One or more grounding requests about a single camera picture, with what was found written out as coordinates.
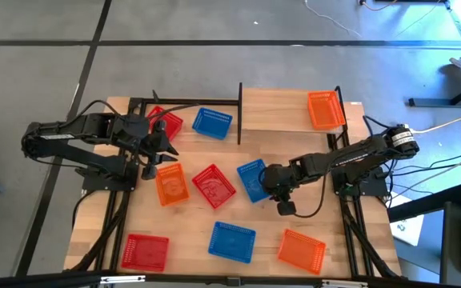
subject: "desk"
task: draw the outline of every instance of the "desk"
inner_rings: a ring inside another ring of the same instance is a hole
[[[108,98],[108,102],[122,114],[126,113],[129,98]],[[263,200],[252,204],[236,168],[262,158],[266,164],[282,163],[310,152],[327,152],[327,136],[311,129],[307,113],[305,90],[243,90],[243,130],[241,145],[237,145],[237,113],[235,106],[208,106],[234,117],[226,139],[219,141],[195,133],[191,123],[198,107],[175,111],[184,120],[172,145],[179,152],[178,160],[184,169],[190,199],[174,206],[159,205],[155,181],[138,180],[130,195],[126,224],[120,248],[122,255],[128,234],[150,234],[170,238],[170,247],[164,274],[182,275],[238,275],[313,277],[314,275],[277,260],[279,244],[286,228],[316,238],[327,244],[320,276],[349,278],[343,220],[339,199],[334,195],[331,179],[327,179],[326,197],[321,211],[313,218],[282,217],[277,214],[276,202]],[[362,123],[364,114],[361,103],[344,103],[350,141],[357,142],[368,136]],[[147,113],[153,105],[147,107]],[[96,146],[102,155],[117,154],[113,146]],[[228,202],[213,210],[196,190],[191,179],[211,163],[226,175],[237,190]],[[300,214],[311,213],[319,203],[322,182],[297,189],[292,198]],[[79,207],[72,232],[65,268],[77,264],[101,233],[108,200],[107,192],[96,192]],[[363,214],[367,235],[371,243],[389,267],[400,274],[394,241],[385,207],[376,198],[363,198]],[[251,264],[234,262],[207,253],[214,222],[222,221],[255,230],[254,254]],[[108,241],[103,267],[109,266],[113,239]],[[355,239],[355,253],[362,259],[359,242]],[[136,273],[120,267],[118,272]],[[359,271],[364,273],[363,261],[358,261]]]

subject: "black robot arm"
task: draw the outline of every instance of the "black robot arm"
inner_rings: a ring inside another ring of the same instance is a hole
[[[290,193],[300,185],[316,182],[336,167],[346,167],[347,185],[354,186],[383,163],[412,158],[418,151],[419,147],[407,128],[391,127],[327,154],[313,153],[293,158],[289,166],[271,164],[264,170],[261,183],[271,199],[279,202],[279,213],[290,215],[296,212],[295,204],[289,201]]]
[[[133,190],[138,164],[143,165],[142,179],[148,180],[155,178],[156,165],[177,160],[162,154],[178,155],[166,136],[166,123],[156,121],[150,133],[149,125],[150,119],[143,116],[116,112],[80,114],[68,122],[32,122],[22,136],[22,151],[39,162],[39,158],[56,156],[86,165],[76,169],[85,178],[85,190]],[[112,145],[125,153],[102,156],[71,146],[66,140]]]

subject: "wires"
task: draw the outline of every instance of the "wires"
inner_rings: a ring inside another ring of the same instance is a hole
[[[367,5],[367,3],[366,3],[365,0],[359,1],[359,4],[360,4],[361,6],[365,6],[367,9],[369,9],[369,10],[371,10],[371,11],[376,12],[376,11],[384,10],[385,8],[387,8],[387,7],[389,7],[389,6],[393,5],[393,4],[395,4],[397,1],[398,1],[398,0],[394,0],[393,2],[391,2],[391,3],[387,4],[387,5],[385,5],[384,7],[382,7],[382,8],[376,8],[376,9],[375,9],[375,8],[369,7],[369,6]]]
[[[161,117],[161,116],[163,116],[164,114],[167,114],[167,113],[169,113],[169,112],[176,111],[176,110],[181,110],[181,109],[186,109],[186,108],[190,108],[190,107],[194,107],[194,106],[198,106],[198,103],[186,104],[186,105],[180,105],[180,106],[172,107],[172,108],[170,108],[170,109],[163,110],[163,111],[160,112],[160,113],[153,114],[153,115],[151,115],[150,117],[148,117],[147,119],[150,120],[150,119],[152,119],[152,118]]]
[[[78,166],[78,165],[69,165],[69,164],[58,164],[58,163],[54,163],[54,162],[45,162],[45,161],[40,161],[38,159],[33,159],[33,158],[30,158],[31,160],[35,161],[35,162],[38,162],[38,163],[42,163],[42,164],[47,164],[47,165],[52,165],[52,166],[60,166],[60,167],[72,167],[72,168],[79,168],[79,169],[85,169],[81,166]]]
[[[339,26],[340,28],[343,28],[344,30],[346,30],[346,31],[348,32],[348,34],[349,34],[350,32],[352,32],[352,33],[357,34],[357,36],[359,36],[359,38],[362,37],[362,35],[359,34],[357,31],[352,30],[352,29],[348,29],[348,28],[346,28],[345,26],[343,26],[341,23],[335,21],[333,18],[331,18],[331,17],[329,17],[329,16],[326,16],[326,15],[321,15],[320,13],[316,12],[314,9],[310,8],[310,7],[309,7],[309,4],[307,3],[307,0],[303,0],[303,2],[305,3],[305,7],[307,7],[308,10],[312,11],[312,13],[316,14],[317,16],[319,16],[319,17],[321,17],[321,18],[326,18],[326,19],[331,20],[335,25],[337,25],[337,26]]]
[[[111,112],[113,112],[115,115],[121,117],[120,113],[117,112],[117,110],[115,108],[113,108],[112,105],[110,105],[110,103],[106,102],[106,101],[103,101],[103,100],[94,100],[92,102],[90,102],[81,112],[79,112],[78,115],[76,115],[76,117],[72,118],[70,121],[67,121],[61,125],[58,126],[58,128],[64,128],[64,127],[67,127],[69,125],[71,125],[72,123],[74,123],[76,120],[78,120],[81,116],[83,116],[83,114],[85,114],[85,112],[87,112],[90,107],[92,107],[95,103],[102,103],[104,104],[104,106],[110,108]]]
[[[415,22],[413,22],[412,24],[410,24],[407,28],[403,29],[403,31],[399,32],[396,34],[396,36],[394,36],[394,38],[397,38],[399,35],[401,35],[403,32],[407,31],[410,27],[412,27],[413,25],[415,25],[417,22],[423,20],[423,18],[425,18],[429,13],[433,12],[433,10],[435,8],[437,8],[437,5],[440,3],[441,0],[438,0],[437,3],[435,4],[435,6],[433,6],[433,8],[431,8],[431,10],[428,11],[428,13],[426,13],[425,15],[423,15],[421,18],[415,20]]]
[[[350,151],[350,152],[348,152],[348,153],[346,153],[344,155],[338,156],[333,161],[330,161],[328,163],[327,168],[325,169],[325,174],[323,175],[323,184],[322,184],[322,188],[321,188],[321,198],[319,199],[318,208],[316,208],[316,211],[312,212],[311,214],[308,214],[308,215],[294,214],[294,216],[296,216],[298,218],[311,218],[311,217],[315,216],[321,210],[321,207],[323,206],[323,200],[325,198],[325,185],[326,185],[326,182],[327,182],[327,174],[328,174],[328,172],[330,172],[330,168],[332,167],[332,164],[334,164],[334,162],[336,162],[337,159],[342,158],[344,156],[347,156],[349,154],[355,153],[355,152],[357,152],[357,151],[359,151],[361,149],[362,148]]]
[[[402,187],[402,188],[408,188],[407,186],[403,186],[403,185],[399,185],[399,184],[392,184],[393,186],[397,186],[397,187]],[[422,191],[422,190],[416,190],[416,189],[412,189],[410,188],[410,190],[414,191],[414,192],[417,192],[417,193],[425,193],[425,194],[433,194],[433,192],[430,192],[430,191]]]
[[[442,125],[438,125],[438,126],[432,127],[430,129],[422,130],[422,131],[417,131],[417,130],[410,129],[410,132],[412,132],[413,134],[422,134],[422,133],[430,132],[430,131],[433,131],[433,130],[437,130],[439,128],[448,126],[448,125],[453,124],[453,123],[458,122],[458,121],[461,121],[461,117],[457,118],[455,120],[449,121],[447,123],[444,123]]]
[[[95,192],[95,190],[88,190],[77,202],[76,202],[76,205],[74,206],[74,211],[72,211],[72,229],[74,229],[74,224],[76,223],[76,215],[78,214],[78,207],[79,207],[79,204],[81,204],[81,202],[83,200],[85,200],[85,198],[87,198],[88,196],[92,195],[93,193]]]
[[[460,165],[461,165],[461,162],[458,163],[458,164],[455,164],[453,167],[450,167],[450,168],[448,168],[448,169],[445,169],[444,171],[438,172],[437,174],[435,174],[435,175],[433,175],[433,176],[430,176],[430,177],[428,177],[428,178],[425,178],[425,179],[423,179],[423,180],[417,182],[416,184],[414,184],[414,185],[412,185],[412,186],[406,188],[406,189],[405,189],[403,192],[401,192],[400,194],[394,196],[393,199],[396,198],[396,197],[398,197],[398,196],[401,195],[401,194],[406,193],[409,189],[412,189],[412,188],[414,188],[415,186],[417,186],[417,185],[419,185],[419,184],[421,184],[421,183],[424,183],[424,182],[426,182],[426,181],[428,181],[428,180],[430,180],[430,179],[432,179],[432,178],[435,178],[435,177],[437,177],[437,176],[439,176],[439,175],[441,175],[441,174],[444,174],[444,173],[448,172],[449,170],[452,170],[452,169],[454,169],[454,168],[456,168],[456,167],[458,167],[458,166],[460,166]]]
[[[432,168],[425,168],[425,169],[419,169],[419,170],[413,170],[410,172],[406,173],[401,173],[401,174],[394,174],[392,176],[404,176],[404,175],[409,175],[413,173],[418,173],[418,172],[424,172],[424,171],[429,171],[429,170],[437,170],[437,169],[444,169],[444,168],[449,168],[449,167],[454,167],[454,166],[461,166],[461,163],[458,164],[451,164],[451,165],[445,165],[445,166],[438,166],[438,167],[432,167]]]
[[[323,199],[325,198],[325,184],[326,184],[326,180],[327,180],[327,174],[328,172],[326,172],[324,175],[323,175],[323,185],[322,185],[322,188],[321,188],[321,198],[319,199],[319,205],[318,205],[318,208],[316,208],[316,211],[312,212],[311,214],[308,214],[308,215],[300,215],[300,214],[294,214],[294,216],[298,217],[298,218],[310,218],[310,217],[313,217],[314,215],[316,215],[320,210],[321,210],[321,207],[323,206]]]
[[[366,123],[366,127],[367,127],[367,130],[369,131],[369,135],[372,135],[373,134],[373,130],[371,129],[371,124],[369,123],[368,120],[371,120],[373,123],[375,123],[376,125],[378,126],[381,126],[383,128],[386,128],[386,129],[389,129],[391,127],[381,123],[380,121],[376,120],[376,119],[373,119],[372,117],[369,117],[367,115],[363,115],[362,116],[362,119],[364,120],[364,122]]]
[[[455,157],[453,157],[453,158],[448,158],[448,159],[444,159],[444,160],[435,161],[435,162],[433,162],[431,165],[429,165],[428,167],[421,167],[421,166],[416,166],[416,165],[410,165],[410,166],[405,166],[405,167],[401,167],[401,168],[398,168],[398,169],[394,169],[394,171],[400,171],[400,170],[403,170],[403,169],[406,169],[406,168],[419,168],[419,169],[432,168],[433,165],[435,165],[435,164],[437,164],[437,163],[447,162],[447,161],[455,160],[455,159],[458,159],[458,158],[461,158],[461,155],[460,155],[460,156],[455,156]]]

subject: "concrete floor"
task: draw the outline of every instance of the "concrete floor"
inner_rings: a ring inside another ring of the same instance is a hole
[[[373,7],[384,5],[369,1]],[[361,40],[461,41],[453,19],[439,4],[396,4],[380,12],[351,0],[309,4],[357,30]],[[0,39],[91,40],[103,0],[0,0]],[[102,39],[355,39],[307,10],[302,0],[114,1]],[[46,167],[24,159],[19,139],[32,121],[62,120],[78,84],[87,47],[0,47],[0,277],[13,273]],[[461,49],[381,47],[156,46],[99,47],[81,107],[108,96],[236,98],[245,86],[333,89],[345,101],[363,102],[381,122],[425,129],[461,116],[461,109],[415,109],[408,98],[451,98],[461,91],[461,70],[449,57]],[[417,137],[421,152],[399,166],[429,165],[461,154],[461,123]],[[461,181],[461,170],[421,185],[439,191]],[[426,174],[396,179],[410,185]],[[62,169],[30,273],[62,269],[70,216],[81,178]],[[409,198],[422,195],[407,193]]]

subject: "basket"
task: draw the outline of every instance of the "basket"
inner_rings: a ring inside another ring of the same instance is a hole
[[[309,92],[307,108],[315,130],[332,130],[346,124],[335,91]]]
[[[268,198],[269,195],[264,192],[263,186],[259,183],[259,174],[266,166],[262,159],[257,159],[253,162],[245,164],[238,167],[238,174],[241,178],[241,182],[245,186],[245,190],[248,193],[248,197],[252,203],[256,203],[265,198]]]
[[[225,139],[229,127],[231,127],[232,116],[207,108],[200,108],[192,128],[200,134]]]
[[[190,197],[181,164],[159,169],[156,185],[161,206],[172,205]]]
[[[163,112],[164,109],[160,106],[154,107],[154,109],[147,115],[149,118],[150,116],[154,114],[158,114]],[[165,127],[165,133],[166,136],[168,137],[168,140],[172,141],[174,139],[175,135],[181,130],[182,128],[182,119],[173,115],[172,113],[166,113],[165,115],[161,117],[154,117],[152,120],[150,120],[150,128],[154,127],[154,124],[156,121],[159,119],[164,120],[166,122],[166,127]]]
[[[277,257],[293,266],[319,275],[325,256],[325,243],[286,229]]]
[[[223,176],[215,164],[211,164],[191,180],[202,196],[216,209],[236,194],[236,189]]]
[[[209,243],[209,254],[243,263],[252,261],[255,231],[239,226],[216,222]]]
[[[168,238],[129,234],[122,255],[122,268],[163,272]]]

